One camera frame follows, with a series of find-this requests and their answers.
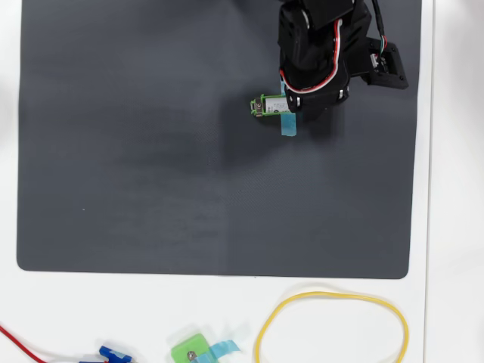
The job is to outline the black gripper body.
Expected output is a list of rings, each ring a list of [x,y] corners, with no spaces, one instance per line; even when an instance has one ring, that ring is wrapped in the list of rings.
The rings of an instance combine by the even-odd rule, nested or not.
[[[297,94],[330,85],[349,86],[348,58],[352,43],[346,36],[279,36],[281,82]]]

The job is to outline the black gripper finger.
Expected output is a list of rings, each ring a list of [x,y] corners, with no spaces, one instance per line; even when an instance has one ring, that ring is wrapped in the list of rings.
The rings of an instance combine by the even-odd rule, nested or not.
[[[284,86],[287,105],[291,113],[300,116],[303,121],[316,121],[323,113],[342,104],[349,97],[349,87],[326,86],[309,94],[297,94]]]

